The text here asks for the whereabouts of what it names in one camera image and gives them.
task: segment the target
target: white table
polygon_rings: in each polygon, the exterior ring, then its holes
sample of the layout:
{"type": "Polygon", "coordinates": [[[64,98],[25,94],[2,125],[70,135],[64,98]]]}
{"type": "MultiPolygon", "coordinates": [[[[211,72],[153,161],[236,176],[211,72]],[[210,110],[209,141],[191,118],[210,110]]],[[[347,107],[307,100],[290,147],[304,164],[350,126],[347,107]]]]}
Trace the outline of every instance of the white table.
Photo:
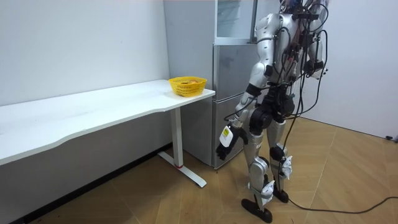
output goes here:
{"type": "Polygon", "coordinates": [[[67,96],[0,106],[0,165],[52,149],[67,140],[147,114],[171,110],[175,165],[200,187],[206,182],[183,166],[180,107],[211,97],[182,97],[167,80],[156,80],[67,96]]]}

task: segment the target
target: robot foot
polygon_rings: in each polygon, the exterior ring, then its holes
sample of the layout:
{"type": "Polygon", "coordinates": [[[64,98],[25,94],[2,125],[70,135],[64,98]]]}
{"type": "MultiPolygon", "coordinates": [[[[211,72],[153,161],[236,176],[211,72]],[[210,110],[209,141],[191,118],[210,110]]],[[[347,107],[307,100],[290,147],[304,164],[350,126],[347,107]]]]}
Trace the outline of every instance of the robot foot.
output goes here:
{"type": "Polygon", "coordinates": [[[287,203],[287,202],[289,202],[289,195],[284,191],[284,190],[282,190],[281,192],[279,192],[277,189],[276,189],[276,187],[274,186],[274,192],[273,192],[273,194],[274,194],[274,196],[275,197],[277,197],[277,199],[279,199],[281,202],[283,202],[283,203],[287,203]]]}
{"type": "Polygon", "coordinates": [[[266,223],[272,222],[272,213],[268,209],[264,209],[261,211],[256,202],[252,202],[248,199],[242,199],[241,205],[244,209],[246,209],[251,214],[259,217],[262,221],[266,223]]]}

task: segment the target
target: refrigerator door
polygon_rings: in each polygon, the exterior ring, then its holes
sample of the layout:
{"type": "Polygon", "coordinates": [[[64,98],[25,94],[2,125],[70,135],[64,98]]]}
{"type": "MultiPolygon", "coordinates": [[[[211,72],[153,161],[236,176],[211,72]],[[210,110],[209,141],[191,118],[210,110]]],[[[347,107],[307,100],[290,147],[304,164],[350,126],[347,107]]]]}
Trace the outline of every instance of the refrigerator door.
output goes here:
{"type": "Polygon", "coordinates": [[[216,101],[242,93],[248,87],[253,65],[259,61],[257,46],[215,46],[214,56],[216,101]]]}
{"type": "Polygon", "coordinates": [[[227,125],[228,122],[224,121],[224,117],[234,113],[235,106],[239,103],[241,96],[236,96],[234,98],[230,98],[228,100],[222,102],[214,102],[215,107],[215,127],[214,127],[214,136],[213,136],[213,166],[215,169],[220,168],[230,159],[232,159],[238,152],[240,152],[243,148],[243,141],[241,138],[238,139],[235,146],[233,147],[231,153],[226,157],[224,161],[219,159],[216,154],[216,149],[218,144],[220,143],[220,134],[223,128],[227,125]]]}

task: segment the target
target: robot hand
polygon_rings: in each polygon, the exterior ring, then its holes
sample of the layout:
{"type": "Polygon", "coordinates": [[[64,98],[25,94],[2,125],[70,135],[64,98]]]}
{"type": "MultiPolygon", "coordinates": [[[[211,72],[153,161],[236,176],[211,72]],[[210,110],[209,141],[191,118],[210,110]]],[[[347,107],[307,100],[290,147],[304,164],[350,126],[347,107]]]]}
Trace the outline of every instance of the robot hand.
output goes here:
{"type": "Polygon", "coordinates": [[[225,126],[220,136],[220,145],[217,147],[217,156],[221,160],[225,160],[226,156],[232,151],[238,138],[241,137],[245,143],[248,142],[248,137],[243,128],[237,128],[229,123],[225,126]]]}

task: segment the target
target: yellow plastic basket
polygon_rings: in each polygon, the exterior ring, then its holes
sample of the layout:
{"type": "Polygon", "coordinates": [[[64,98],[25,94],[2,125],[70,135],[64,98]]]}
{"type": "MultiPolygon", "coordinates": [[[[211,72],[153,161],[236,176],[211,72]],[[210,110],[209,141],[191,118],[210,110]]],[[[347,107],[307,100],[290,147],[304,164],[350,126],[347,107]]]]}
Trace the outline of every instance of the yellow plastic basket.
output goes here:
{"type": "Polygon", "coordinates": [[[205,89],[206,79],[198,77],[177,77],[169,80],[173,92],[180,96],[201,95],[205,89]]]}

